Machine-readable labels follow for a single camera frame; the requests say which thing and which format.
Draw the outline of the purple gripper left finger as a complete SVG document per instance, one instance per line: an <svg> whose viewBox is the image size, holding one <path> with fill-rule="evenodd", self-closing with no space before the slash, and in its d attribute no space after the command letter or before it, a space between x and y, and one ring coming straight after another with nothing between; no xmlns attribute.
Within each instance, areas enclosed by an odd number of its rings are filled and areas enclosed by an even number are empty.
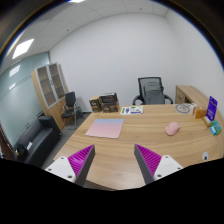
<svg viewBox="0 0 224 224"><path fill-rule="evenodd" d="M95 146L90 145L69 157L59 157L46 168L46 171L76 185L84 186L94 157Z"/></svg>

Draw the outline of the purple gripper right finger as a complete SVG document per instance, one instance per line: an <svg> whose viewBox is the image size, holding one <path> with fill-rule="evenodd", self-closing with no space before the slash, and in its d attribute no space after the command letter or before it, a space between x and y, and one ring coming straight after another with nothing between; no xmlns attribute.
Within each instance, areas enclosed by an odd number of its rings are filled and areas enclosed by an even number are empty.
<svg viewBox="0 0 224 224"><path fill-rule="evenodd" d="M171 156L161 156L138 144L134 147L134 155L145 184L152 183L182 169L182 166Z"/></svg>

